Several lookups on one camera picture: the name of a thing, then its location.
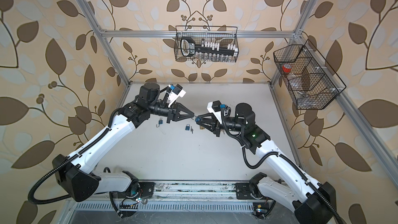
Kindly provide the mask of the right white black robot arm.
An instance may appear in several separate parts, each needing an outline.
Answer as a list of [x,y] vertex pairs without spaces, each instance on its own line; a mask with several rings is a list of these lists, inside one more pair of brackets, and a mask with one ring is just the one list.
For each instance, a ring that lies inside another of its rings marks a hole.
[[258,173],[249,181],[253,198],[271,198],[289,209],[301,224],[328,224],[332,219],[338,224],[344,222],[337,212],[334,187],[328,182],[320,183],[289,159],[256,124],[256,114],[249,104],[236,105],[234,115],[220,101],[210,102],[207,110],[207,114],[196,117],[198,125],[216,136],[224,130],[239,142],[248,168],[254,170],[267,163],[283,181],[279,183]]

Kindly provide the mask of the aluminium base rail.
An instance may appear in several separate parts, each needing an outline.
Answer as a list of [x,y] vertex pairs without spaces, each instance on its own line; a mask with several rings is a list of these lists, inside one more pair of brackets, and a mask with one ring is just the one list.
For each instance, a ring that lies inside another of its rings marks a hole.
[[266,215],[277,204],[296,212],[317,203],[308,182],[298,178],[289,187],[261,175],[249,181],[135,181],[125,192],[104,193],[82,202],[68,200],[64,218],[75,211],[216,212]]

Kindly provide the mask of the red item in basket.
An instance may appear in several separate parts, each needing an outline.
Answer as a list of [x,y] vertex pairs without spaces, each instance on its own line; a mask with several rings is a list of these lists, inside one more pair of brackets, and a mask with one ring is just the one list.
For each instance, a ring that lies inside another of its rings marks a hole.
[[291,65],[291,64],[288,64],[288,63],[283,64],[283,65],[282,65],[282,71],[283,71],[285,74],[289,74],[289,73],[292,71],[292,65]]

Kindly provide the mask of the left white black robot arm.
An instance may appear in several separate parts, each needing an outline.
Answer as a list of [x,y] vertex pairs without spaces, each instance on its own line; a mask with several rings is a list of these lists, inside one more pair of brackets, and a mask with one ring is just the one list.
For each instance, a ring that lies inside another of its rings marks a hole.
[[[166,122],[190,119],[194,113],[176,100],[186,94],[181,85],[168,85],[164,89],[156,83],[146,83],[135,99],[111,113],[109,123],[91,140],[68,156],[58,155],[53,169],[39,179],[28,193],[28,201],[35,205],[55,203],[68,198],[82,202],[95,194],[125,192],[136,179],[130,172],[99,173],[95,167],[99,161],[127,134],[136,130],[151,115],[165,117]],[[67,195],[40,200],[35,198],[37,189],[51,176]]]

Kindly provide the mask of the black socket tool set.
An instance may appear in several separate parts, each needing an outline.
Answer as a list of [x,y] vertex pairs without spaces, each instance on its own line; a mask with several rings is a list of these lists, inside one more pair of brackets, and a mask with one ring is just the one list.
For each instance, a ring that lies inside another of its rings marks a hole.
[[202,55],[207,55],[208,57],[210,55],[237,57],[239,53],[239,49],[234,45],[228,44],[226,48],[222,47],[220,43],[204,40],[200,40],[200,43],[197,44],[191,37],[182,37],[179,46],[182,55],[185,57],[199,57]]

